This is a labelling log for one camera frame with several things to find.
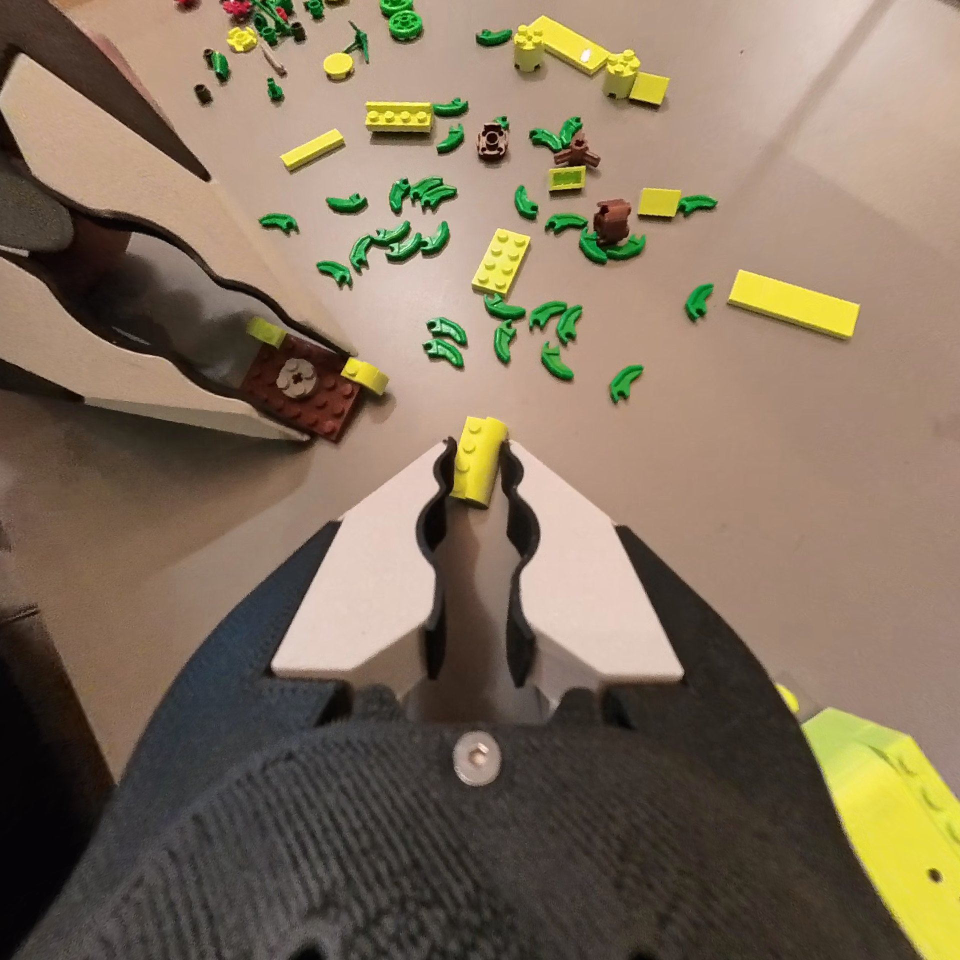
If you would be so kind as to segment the brown studded plate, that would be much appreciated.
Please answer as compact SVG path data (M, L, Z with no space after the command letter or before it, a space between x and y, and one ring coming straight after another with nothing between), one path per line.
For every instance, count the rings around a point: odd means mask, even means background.
M280 369L291 357L307 359L317 370L317 390L302 401L287 398L275 385ZM288 334L279 349L260 343L239 390L245 399L287 426L335 443L361 398L359 386L341 376L345 362L337 352Z

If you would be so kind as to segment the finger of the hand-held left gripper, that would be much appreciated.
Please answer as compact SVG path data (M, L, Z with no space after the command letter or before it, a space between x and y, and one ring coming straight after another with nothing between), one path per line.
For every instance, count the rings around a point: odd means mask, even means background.
M222 289L257 300L332 351L357 355L221 184L190 172L26 54L3 82L2 116L30 174L69 207L163 239Z
M166 358L101 338L41 279L6 258L1 301L2 360L79 395L88 406L250 438L308 440L246 400L194 383Z

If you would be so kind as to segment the large lime brick assembly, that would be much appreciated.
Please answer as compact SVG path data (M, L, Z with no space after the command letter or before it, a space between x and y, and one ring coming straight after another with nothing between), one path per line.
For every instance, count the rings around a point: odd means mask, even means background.
M909 734L775 685L873 888L927 959L959 957L959 802Z

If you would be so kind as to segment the brown round brick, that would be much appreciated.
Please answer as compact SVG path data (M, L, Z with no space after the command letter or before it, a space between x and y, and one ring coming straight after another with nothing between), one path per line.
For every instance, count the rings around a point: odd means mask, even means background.
M630 235L632 206L625 198L609 198L597 203L593 231L602 248L618 246Z

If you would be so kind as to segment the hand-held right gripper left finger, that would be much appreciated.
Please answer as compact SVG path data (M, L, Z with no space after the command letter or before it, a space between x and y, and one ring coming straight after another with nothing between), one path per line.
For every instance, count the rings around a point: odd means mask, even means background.
M446 598L435 553L456 452L453 438L434 444L340 518L270 662L274 675L381 686L398 700L437 677Z

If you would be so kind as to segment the scattered green leaf pieces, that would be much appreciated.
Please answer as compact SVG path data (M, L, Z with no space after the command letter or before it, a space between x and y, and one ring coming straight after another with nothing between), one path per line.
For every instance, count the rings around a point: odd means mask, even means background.
M503 45L507 42L513 42L514 31L509 29L491 31L481 30L476 34L477 44L484 47L493 47ZM464 98L453 98L449 102L431 102L434 112L434 121L439 118L460 117L469 111L469 103ZM510 130L509 118L500 115L493 118L489 123L497 122ZM535 127L530 130L529 138L534 146L548 148L553 155L563 149L570 143L573 135L583 129L583 122L580 116L567 118L560 131L552 131ZM463 123L457 123L450 126L448 136L437 144L437 152L446 155L449 152L458 149L465 139L465 128ZM411 204L419 203L421 210L435 210L438 205L451 199L455 199L458 191L453 184L446 183L441 176L430 175L422 177L415 183L407 178L399 178L390 186L389 204L390 210L400 215L403 211L403 203L409 199ZM326 203L330 210L340 213L356 213L366 209L367 198L354 192L346 198L332 197L327 198ZM707 195L683 196L679 201L678 210L684 216L696 210L712 210L716 207L716 199ZM517 186L513 193L513 204L519 216L526 221L534 222L539 213L539 206L529 196L524 185ZM646 237L630 234L628 239L618 246L602 247L597 243L594 232L594 220L580 216L572 212L560 212L551 215L545 222L547 233L559 235L565 231L576 230L579 232L579 249L583 255L592 263L604 265L609 262L626 261L638 257L645 249ZM289 234L290 231L297 229L297 223L294 218L280 213L264 216L259 221L263 227L276 226ZM368 253L373 247L378 247L385 252L388 261L394 263L406 262L414 256L433 257L447 248L450 241L450 225L447 221L441 221L435 232L429 236L421 232L411 233L412 226L409 221L403 221L396 228L378 229L373 233L362 235L353 244L349 254L349 265L334 260L323 260L316 264L320 274L330 277L339 287L345 283L352 286L354 274L360 276L361 273L369 268ZM691 322L697 322L707 315L708 298L714 293L713 283L704 283L697 286L687 297L684 304L684 311ZM486 313L491 318L498 321L494 330L494 352L498 360L503 364L511 362L511 343L517 335L515 324L526 316L526 310L522 306L509 303L505 297L499 294L485 294L484 306ZM529 326L531 330L543 329L552 318L558 317L557 336L561 345L567 345L575 340L577 330L576 324L579 322L583 313L582 305L568 305L565 301L549 301L534 308ZM423 343L425 354L433 360L439 360L450 364L456 369L462 369L464 366L464 357L462 349L468 345L466 331L459 323L446 318L429 318L426 321L426 328L432 334L431 339ZM558 346L551 346L549 342L541 350L541 361L552 377L563 381L570 381L573 378L573 371L566 366L560 359L560 349ZM611 400L616 403L626 400L630 396L632 383L642 374L642 365L628 365L618 371L612 378L608 386L608 392Z

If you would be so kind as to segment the lime two-by-four studded plate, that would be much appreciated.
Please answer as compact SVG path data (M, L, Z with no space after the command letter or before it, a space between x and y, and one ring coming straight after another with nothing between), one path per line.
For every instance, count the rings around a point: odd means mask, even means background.
M471 288L484 295L507 298L522 268L530 243L529 235L499 227L491 237L474 272Z

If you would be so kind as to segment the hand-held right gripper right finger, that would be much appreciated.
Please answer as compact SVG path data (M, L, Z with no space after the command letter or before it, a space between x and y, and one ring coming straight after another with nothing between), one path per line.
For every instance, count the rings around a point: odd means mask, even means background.
M570 690L672 685L684 667L642 584L623 531L515 440L501 447L510 574L510 679L552 710Z

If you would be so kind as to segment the narrow lime smooth tile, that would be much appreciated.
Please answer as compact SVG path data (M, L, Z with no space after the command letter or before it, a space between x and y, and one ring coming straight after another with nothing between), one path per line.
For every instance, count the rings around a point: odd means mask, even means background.
M297 172L345 146L345 138L332 128L309 141L283 152L280 162L289 173Z

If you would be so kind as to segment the long lime curved brick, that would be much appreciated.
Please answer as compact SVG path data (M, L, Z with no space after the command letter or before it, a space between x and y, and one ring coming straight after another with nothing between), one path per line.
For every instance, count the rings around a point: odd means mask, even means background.
M454 460L450 497L479 509L488 509L499 469L499 450L509 428L492 417L468 416Z
M366 129L378 135L427 135L432 132L431 102L367 101Z

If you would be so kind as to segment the medium lime smooth tile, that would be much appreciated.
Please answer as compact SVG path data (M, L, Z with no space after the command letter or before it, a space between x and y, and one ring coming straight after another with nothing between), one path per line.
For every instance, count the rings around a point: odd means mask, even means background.
M611 52L569 27L541 15L530 25L546 53L594 77L608 62Z

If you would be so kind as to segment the large lime smooth tile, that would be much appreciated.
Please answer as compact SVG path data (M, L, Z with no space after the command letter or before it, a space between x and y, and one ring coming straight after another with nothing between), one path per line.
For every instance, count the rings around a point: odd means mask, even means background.
M727 303L840 340L854 336L860 311L858 303L749 270L738 270Z

